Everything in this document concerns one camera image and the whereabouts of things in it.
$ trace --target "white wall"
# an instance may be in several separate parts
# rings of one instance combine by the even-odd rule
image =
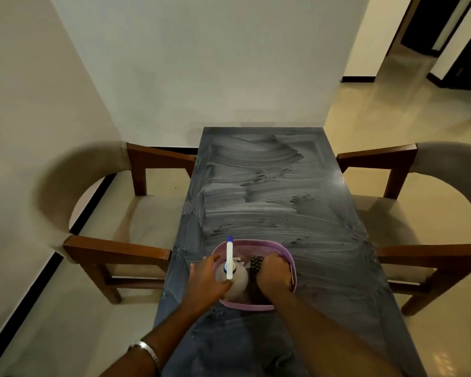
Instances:
[[[441,50],[441,48],[446,42],[446,39],[452,33],[453,28],[457,25],[459,19],[463,15],[470,2],[471,0],[459,0],[456,8],[453,10],[452,15],[450,16],[445,26],[443,27],[443,30],[441,31],[440,35],[436,39],[436,42],[433,45],[433,50]]]
[[[115,125],[196,147],[202,128],[322,126],[368,0],[52,0]]]
[[[471,8],[453,34],[445,49],[431,69],[431,74],[443,79],[471,39]]]
[[[55,156],[119,133],[50,0],[0,0],[0,328],[52,251],[25,213]]]
[[[410,1],[369,1],[344,76],[377,76]]]

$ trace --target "silver bracelet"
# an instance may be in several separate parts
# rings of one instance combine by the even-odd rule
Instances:
[[[146,350],[151,355],[151,357],[154,359],[155,368],[157,368],[157,372],[159,372],[160,371],[160,369],[159,369],[159,359],[157,358],[157,355],[155,354],[152,347],[144,341],[135,341],[129,346],[129,348],[127,350],[129,351],[135,345],[137,345],[138,347]]]

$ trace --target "gray table top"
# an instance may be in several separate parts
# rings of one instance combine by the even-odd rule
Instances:
[[[298,296],[405,375],[426,375],[323,129],[204,129],[156,325],[181,301],[189,263],[228,235],[282,243],[295,260]],[[163,375],[309,374],[276,312],[216,304]]]

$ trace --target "pink basket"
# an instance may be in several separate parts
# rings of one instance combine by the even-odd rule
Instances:
[[[295,262],[293,262],[293,257],[286,248],[272,241],[262,241],[259,239],[235,239],[233,241],[233,255],[237,257],[238,255],[245,255],[247,257],[260,256],[265,257],[270,253],[281,254],[291,266],[291,291],[295,292],[297,274],[295,271]],[[219,260],[214,264],[214,270],[222,263],[226,261],[227,257],[227,242],[220,243],[216,249],[214,249],[213,254],[220,254]],[[244,303],[231,303],[227,302],[224,299],[220,299],[220,303],[226,307],[234,308],[236,310],[243,311],[271,311],[274,309],[274,306],[271,304],[244,304]]]

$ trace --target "beige chair seat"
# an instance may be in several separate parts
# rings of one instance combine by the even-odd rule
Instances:
[[[184,169],[147,169],[148,196],[135,196],[130,171],[118,173],[81,235],[172,250],[190,177]],[[158,266],[107,265],[112,276],[163,279]]]
[[[358,216],[374,247],[421,245],[400,203],[391,198],[353,195]],[[388,280],[424,283],[434,268],[383,264]]]

